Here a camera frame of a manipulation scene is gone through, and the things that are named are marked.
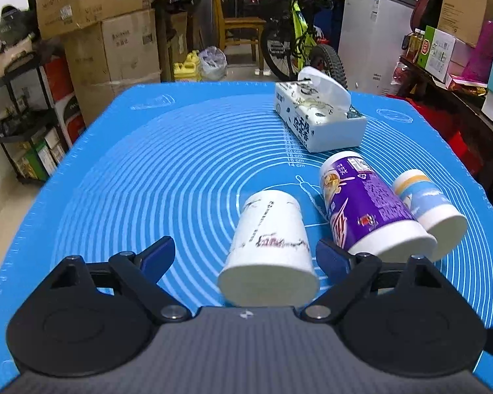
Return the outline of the white paper cup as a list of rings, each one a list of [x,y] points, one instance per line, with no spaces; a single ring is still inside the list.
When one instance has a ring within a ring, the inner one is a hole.
[[[248,197],[217,286],[240,307],[300,308],[314,299],[319,279],[294,197],[280,190]]]

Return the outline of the purple paper cup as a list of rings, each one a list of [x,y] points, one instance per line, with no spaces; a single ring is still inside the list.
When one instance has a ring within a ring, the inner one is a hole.
[[[384,262],[435,252],[435,237],[360,154],[341,151],[328,158],[319,185],[334,242],[345,252],[368,252]]]

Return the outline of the light blue paper cup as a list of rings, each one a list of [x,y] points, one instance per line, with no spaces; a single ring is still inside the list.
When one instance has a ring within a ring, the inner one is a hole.
[[[443,191],[421,170],[410,169],[393,182],[393,191],[415,219],[437,241],[430,257],[440,261],[458,246],[468,229],[468,220]]]

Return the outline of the blue silicone baking mat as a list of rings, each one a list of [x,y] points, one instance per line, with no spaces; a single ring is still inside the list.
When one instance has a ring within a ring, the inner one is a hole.
[[[311,154],[274,109],[271,83],[147,84],[116,98],[68,152],[25,216],[0,268],[0,389],[16,377],[5,334],[12,315],[67,255],[106,261],[172,237],[161,282],[190,309],[219,305],[216,280],[240,209],[257,191],[299,202],[312,244],[330,234]],[[353,94],[367,118],[359,152],[387,183],[424,172],[468,219],[439,269],[493,325],[493,207],[484,189],[403,100]]]

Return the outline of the white tissue box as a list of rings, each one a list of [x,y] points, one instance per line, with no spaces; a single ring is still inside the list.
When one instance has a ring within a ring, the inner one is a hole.
[[[367,126],[344,86],[312,67],[275,84],[274,109],[311,153],[358,147]]]

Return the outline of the dark wooden side table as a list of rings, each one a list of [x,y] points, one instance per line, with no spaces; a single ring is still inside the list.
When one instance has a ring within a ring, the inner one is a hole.
[[[404,57],[399,63],[405,69],[395,97],[411,104],[437,130],[493,205],[493,122],[481,111],[484,98],[439,87]]]

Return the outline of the black metal shelf rack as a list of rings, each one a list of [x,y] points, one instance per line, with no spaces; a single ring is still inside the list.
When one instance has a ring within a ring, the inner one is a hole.
[[[35,109],[24,96],[15,94],[13,81],[34,71],[41,88],[44,106]],[[23,184],[44,185],[59,161],[45,141],[49,133],[56,133],[64,152],[69,151],[54,105],[50,102],[50,87],[42,75],[41,56],[36,52],[22,52],[10,62],[0,77],[0,89],[7,90],[13,110],[0,119],[0,145],[10,162],[16,179]]]

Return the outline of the yellow toy truck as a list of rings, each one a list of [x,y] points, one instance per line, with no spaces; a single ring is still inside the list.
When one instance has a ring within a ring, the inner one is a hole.
[[[199,82],[201,80],[198,51],[188,53],[184,62],[174,63],[174,79],[176,82]]]

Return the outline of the lower cardboard box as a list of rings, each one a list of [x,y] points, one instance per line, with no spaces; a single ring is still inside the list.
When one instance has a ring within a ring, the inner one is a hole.
[[[87,125],[126,89],[160,81],[153,10],[103,20],[65,35],[62,42]]]

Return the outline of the green black bicycle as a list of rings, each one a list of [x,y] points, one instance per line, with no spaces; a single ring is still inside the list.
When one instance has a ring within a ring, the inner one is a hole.
[[[295,81],[310,66],[347,87],[337,51],[314,25],[315,16],[334,5],[335,0],[256,0],[256,14],[266,21],[262,54],[279,80]]]

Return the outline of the green white carton box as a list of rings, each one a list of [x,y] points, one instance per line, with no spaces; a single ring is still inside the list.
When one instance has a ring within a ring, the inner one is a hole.
[[[473,48],[455,36],[427,26],[417,65],[437,81],[449,84],[451,75],[462,75],[472,53]]]

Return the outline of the white chest freezer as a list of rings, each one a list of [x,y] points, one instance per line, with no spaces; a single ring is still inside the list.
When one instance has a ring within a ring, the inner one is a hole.
[[[348,89],[391,93],[393,71],[411,32],[415,0],[344,0],[338,55]]]

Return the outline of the wooden chair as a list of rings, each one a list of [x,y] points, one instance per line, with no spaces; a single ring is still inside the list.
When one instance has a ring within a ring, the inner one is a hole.
[[[266,22],[257,17],[225,18],[223,15],[222,0],[212,0],[212,7],[218,48],[224,52],[228,46],[250,45],[253,61],[258,63],[259,71],[263,72],[264,56],[261,38]],[[248,30],[252,35],[250,38],[237,38],[229,34],[231,31],[238,30]]]

